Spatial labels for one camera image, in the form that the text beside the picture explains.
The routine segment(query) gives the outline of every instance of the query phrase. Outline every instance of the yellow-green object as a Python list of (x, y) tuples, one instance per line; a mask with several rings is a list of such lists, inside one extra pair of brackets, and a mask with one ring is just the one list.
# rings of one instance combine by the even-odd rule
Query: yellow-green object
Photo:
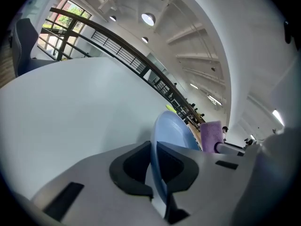
[(172, 106), (166, 105), (166, 108), (167, 108), (168, 110), (170, 110), (170, 111), (172, 111), (172, 112), (174, 112), (174, 113), (177, 114), (177, 111), (176, 111)]

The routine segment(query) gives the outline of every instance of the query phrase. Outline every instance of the window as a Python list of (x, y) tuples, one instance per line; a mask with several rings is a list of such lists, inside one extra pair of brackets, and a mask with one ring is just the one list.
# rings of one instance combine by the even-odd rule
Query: window
[[(90, 13), (88, 13), (83, 8), (81, 8), (80, 6), (78, 6), (77, 4), (75, 4), (74, 2), (72, 2), (70, 0), (55, 0), (52, 7), (74, 13), (74, 14), (82, 16), (86, 19), (89, 19), (91, 17)], [(47, 20), (43, 24), (43, 28), (57, 34), (58, 36), (60, 36), (63, 39), (64, 32), (66, 31), (66, 29), (64, 29), (64, 27), (68, 28), (71, 21), (72, 21), (72, 18), (70, 18), (70, 17), (64, 16), (61, 14), (57, 14), (54, 12), (49, 12)], [(74, 32), (80, 33), (81, 30), (83, 29), (83, 27), (84, 27), (83, 23), (77, 22), (75, 24), (75, 26), (72, 28), (72, 30)], [(53, 36), (50, 33), (46, 33), (44, 30), (42, 30), (42, 32), (40, 34), (40, 38), (38, 40), (38, 44), (40, 46), (42, 46), (46, 51), (51, 53), (53, 56), (57, 57), (57, 50), (55, 50), (53, 47), (51, 47), (49, 44), (47, 44), (41, 38), (44, 39), (46, 42), (52, 44), (56, 48), (60, 48), (60, 46), (62, 44), (62, 40), (58, 39), (57, 37)], [(76, 39), (77, 39), (77, 37), (70, 36), (68, 38), (68, 42), (71, 44), (74, 44), (76, 42)], [(67, 55), (70, 55), (71, 52), (72, 52), (72, 47), (69, 45), (66, 45), (66, 47), (64, 49), (64, 53)]]

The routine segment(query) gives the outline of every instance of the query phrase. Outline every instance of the round ceiling lamp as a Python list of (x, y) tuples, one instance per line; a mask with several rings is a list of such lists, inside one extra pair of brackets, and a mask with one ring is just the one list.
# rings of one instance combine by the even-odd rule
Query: round ceiling lamp
[(110, 16), (110, 19), (112, 19), (114, 22), (116, 22), (117, 18), (115, 16)]
[(155, 16), (151, 13), (143, 13), (141, 17), (149, 26), (153, 26), (156, 22)]
[(142, 37), (143, 42), (148, 43), (149, 39), (147, 37)]

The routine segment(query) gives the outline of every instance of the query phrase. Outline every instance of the chair backrest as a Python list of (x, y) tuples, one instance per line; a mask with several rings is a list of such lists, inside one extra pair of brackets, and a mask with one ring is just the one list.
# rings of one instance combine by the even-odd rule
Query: chair backrest
[(13, 64), (15, 75), (18, 77), (23, 74), (31, 59), (30, 53), (35, 45), (39, 35), (34, 29), (29, 18), (23, 18), (17, 21), (13, 34)]

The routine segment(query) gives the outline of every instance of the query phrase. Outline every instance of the ceiling light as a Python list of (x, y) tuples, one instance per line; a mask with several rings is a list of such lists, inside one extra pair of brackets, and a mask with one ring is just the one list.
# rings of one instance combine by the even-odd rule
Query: ceiling light
[(217, 104), (222, 105), (221, 102), (219, 102), (218, 100), (214, 99), (212, 96), (208, 96), (210, 99), (214, 100)]
[(142, 40), (143, 40), (144, 42), (146, 42), (146, 43), (149, 42), (149, 39), (148, 39), (147, 37), (142, 37)]
[(284, 126), (283, 120), (277, 110), (273, 111), (273, 115), (277, 118), (277, 120)]
[(151, 13), (143, 13), (141, 17), (149, 26), (153, 26), (156, 22), (155, 16)]
[(110, 16), (110, 19), (112, 19), (114, 22), (116, 22), (117, 18), (115, 16)]
[(196, 87), (195, 85), (193, 85), (193, 84), (190, 84), (192, 87), (194, 87), (194, 88), (196, 88), (196, 89), (198, 89), (198, 87)]

